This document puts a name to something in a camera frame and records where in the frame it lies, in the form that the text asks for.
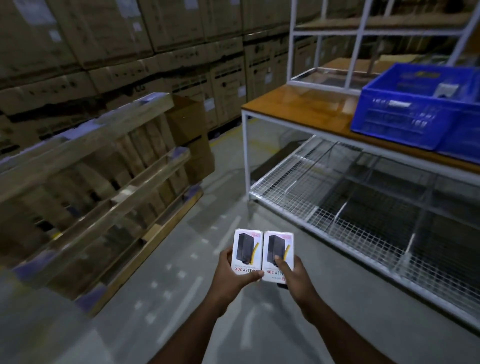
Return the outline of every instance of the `white metal frame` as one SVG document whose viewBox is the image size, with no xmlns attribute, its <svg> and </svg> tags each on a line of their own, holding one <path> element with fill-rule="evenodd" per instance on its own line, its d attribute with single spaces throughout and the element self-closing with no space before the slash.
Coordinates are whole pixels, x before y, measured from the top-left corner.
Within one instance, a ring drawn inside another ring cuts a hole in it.
<svg viewBox="0 0 480 364">
<path fill-rule="evenodd" d="M 262 198 L 261 196 L 255 195 L 254 193 L 251 192 L 251 177 L 250 177 L 250 165 L 249 165 L 249 156 L 248 156 L 248 118 L 258 118 L 267 122 L 272 122 L 275 124 L 283 125 L 292 129 L 300 130 L 303 132 L 310 133 L 312 135 L 317 135 L 319 137 L 322 137 L 325 140 L 331 141 L 331 142 L 340 142 L 340 143 L 346 143 L 351 146 L 356 146 L 361 149 L 363 149 L 364 152 L 371 153 L 371 154 L 376 154 L 388 159 L 392 159 L 413 167 L 417 167 L 423 170 L 427 170 L 433 173 L 438 173 L 440 175 L 446 176 L 453 178 L 455 180 L 463 181 L 466 183 L 470 184 L 475 184 L 475 185 L 480 185 L 480 175 L 477 175 L 475 173 L 467 172 L 464 170 L 459 170 L 456 168 L 452 168 L 446 165 L 430 162 L 424 159 L 408 156 L 402 153 L 394 152 L 389 149 L 384 149 L 381 147 L 377 146 L 372 146 L 363 142 L 355 141 L 352 139 L 340 137 L 335 134 L 330 134 L 327 132 L 323 132 L 320 130 L 312 129 L 306 126 L 302 126 L 299 124 L 295 124 L 292 122 L 288 122 L 282 119 L 266 116 L 263 114 L 259 114 L 256 112 L 248 111 L 242 109 L 241 111 L 241 116 L 242 116 L 242 133 L 243 133 L 243 160 L 244 160 L 244 166 L 245 166 L 245 190 L 247 194 L 247 199 L 256 199 L 260 203 L 264 204 L 268 208 L 276 211 L 280 215 L 284 216 L 285 218 L 293 221 L 294 223 L 306 228 L 310 232 L 314 233 L 315 235 L 319 236 L 320 238 L 328 241 L 330 244 L 336 246 L 343 252 L 349 254 L 350 256 L 353 256 L 354 258 L 358 259 L 359 261 L 365 263 L 369 267 L 375 269 L 376 271 L 380 272 L 381 274 L 389 277 L 396 283 L 404 286 L 405 288 L 411 290 L 412 292 L 415 292 L 418 294 L 420 297 L 426 299 L 427 301 L 433 303 L 434 305 L 442 308 L 446 312 L 452 314 L 453 316 L 459 318 L 461 321 L 466 323 L 469 326 L 474 327 L 477 330 L 480 330 L 480 319 L 478 317 L 474 317 L 473 315 L 469 314 L 468 312 L 462 310 L 461 308 L 455 306 L 454 304 L 446 301 L 442 297 L 439 297 L 435 295 L 434 293 L 430 292 L 429 290 L 421 287 L 420 285 L 416 284 L 413 281 L 410 281 L 403 276 L 401 276 L 398 272 L 395 272 L 394 270 L 389 270 L 385 266 L 381 265 L 377 261 L 369 258 L 368 256 L 364 255 L 363 253 L 353 249 L 351 246 L 345 244 L 344 242 L 333 238 L 330 236 L 327 232 L 320 230 L 319 228 L 309 224 L 306 220 L 301 219 L 297 216 L 295 216 L 292 213 L 289 213 L 288 211 L 285 211 L 282 207 L 271 203 L 267 199 Z M 272 171 L 268 172 L 263 178 L 266 178 Z"/>
<path fill-rule="evenodd" d="M 361 45 L 362 38 L 364 36 L 456 36 L 458 41 L 456 43 L 455 49 L 448 59 L 447 65 L 455 65 L 458 57 L 462 53 L 468 38 L 475 29 L 479 19 L 480 19 L 480 1 L 477 3 L 475 10 L 472 13 L 472 16 L 463 29 L 411 29 L 411 28 L 397 28 L 397 29 L 365 29 L 367 23 L 367 18 L 370 13 L 370 8 L 372 7 L 372 0 L 366 0 L 363 7 L 362 16 L 360 19 L 360 25 L 357 29 L 354 30 L 295 30 L 296 19 L 297 19 L 297 1 L 291 0 L 291 13 L 290 13 L 290 34 L 288 39 L 288 63 L 287 63 L 287 84 L 293 86 L 308 87 L 317 90 L 323 91 L 335 91 L 341 92 L 344 94 L 357 96 L 360 94 L 361 90 L 354 89 L 350 87 L 350 82 L 353 75 L 353 70 L 355 67 L 355 62 L 358 58 L 358 53 Z M 389 16 L 392 12 L 392 8 L 395 0 L 389 0 L 387 7 L 385 9 L 384 16 Z M 323 0 L 322 2 L 322 13 L 321 19 L 326 18 L 328 0 Z M 320 52 L 322 47 L 322 37 L 323 36 L 356 36 L 355 46 L 353 49 L 352 57 L 350 60 L 350 65 L 348 67 L 348 73 L 345 79 L 345 84 L 343 87 L 338 86 L 329 86 L 322 84 L 315 84 L 306 81 L 295 80 L 294 78 L 298 75 L 293 75 L 293 56 L 294 56 L 294 41 L 296 36 L 317 36 L 317 46 L 315 49 L 315 57 L 313 66 L 314 68 L 318 67 Z"/>
</svg>

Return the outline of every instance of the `blue basket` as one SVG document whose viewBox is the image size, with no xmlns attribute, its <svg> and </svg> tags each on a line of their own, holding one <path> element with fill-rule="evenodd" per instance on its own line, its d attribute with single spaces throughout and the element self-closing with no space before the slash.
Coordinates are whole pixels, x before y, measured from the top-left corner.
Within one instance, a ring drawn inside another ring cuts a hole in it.
<svg viewBox="0 0 480 364">
<path fill-rule="evenodd" d="M 480 103 L 470 105 L 462 112 L 437 151 L 480 164 Z"/>
<path fill-rule="evenodd" d="M 351 129 L 433 150 L 473 101 L 475 75 L 475 68 L 397 63 L 362 89 Z M 459 86 L 433 97 L 440 83 Z"/>
</svg>

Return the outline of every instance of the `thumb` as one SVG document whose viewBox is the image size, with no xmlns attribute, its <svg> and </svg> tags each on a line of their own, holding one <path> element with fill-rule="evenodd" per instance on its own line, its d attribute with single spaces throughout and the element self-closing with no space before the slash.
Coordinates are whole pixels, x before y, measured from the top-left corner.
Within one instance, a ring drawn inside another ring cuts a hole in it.
<svg viewBox="0 0 480 364">
<path fill-rule="evenodd" d="M 289 279 L 290 275 L 292 274 L 292 270 L 288 266 L 287 262 L 279 256 L 275 255 L 275 263 L 285 275 L 285 279 Z"/>
<path fill-rule="evenodd" d="M 264 274 L 265 273 L 262 270 L 254 270 L 253 272 L 242 274 L 238 277 L 240 278 L 241 286 L 245 287 L 247 284 L 258 281 L 261 277 L 264 276 Z"/>
</svg>

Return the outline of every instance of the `power bank box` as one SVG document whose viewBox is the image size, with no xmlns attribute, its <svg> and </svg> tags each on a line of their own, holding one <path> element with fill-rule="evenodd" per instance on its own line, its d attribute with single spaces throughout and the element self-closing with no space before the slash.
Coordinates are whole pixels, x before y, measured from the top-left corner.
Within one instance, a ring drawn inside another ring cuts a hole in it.
<svg viewBox="0 0 480 364">
<path fill-rule="evenodd" d="M 262 235 L 259 230 L 235 230 L 232 253 L 235 273 L 246 274 L 262 269 Z"/>
<path fill-rule="evenodd" d="M 262 269 L 265 275 L 262 280 L 285 284 L 285 277 L 275 263 L 275 255 L 286 261 L 293 270 L 293 234 L 291 232 L 267 231 L 264 234 L 264 248 L 262 254 Z"/>
</svg>

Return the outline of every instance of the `warehouse aisle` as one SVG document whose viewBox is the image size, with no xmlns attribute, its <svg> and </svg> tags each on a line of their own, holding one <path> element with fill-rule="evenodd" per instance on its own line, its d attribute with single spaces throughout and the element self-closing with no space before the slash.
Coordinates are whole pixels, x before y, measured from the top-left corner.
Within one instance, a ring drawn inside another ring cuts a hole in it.
<svg viewBox="0 0 480 364">
<path fill-rule="evenodd" d="M 251 121 L 251 164 L 291 140 L 281 126 Z M 398 364 L 479 363 L 480 339 L 256 203 L 244 200 L 241 128 L 212 142 L 216 171 L 205 195 L 57 363 L 146 363 L 203 299 L 218 252 L 237 227 L 295 233 L 317 290 L 360 334 Z M 332 363 L 288 291 L 244 289 L 212 334 L 205 364 Z"/>
</svg>

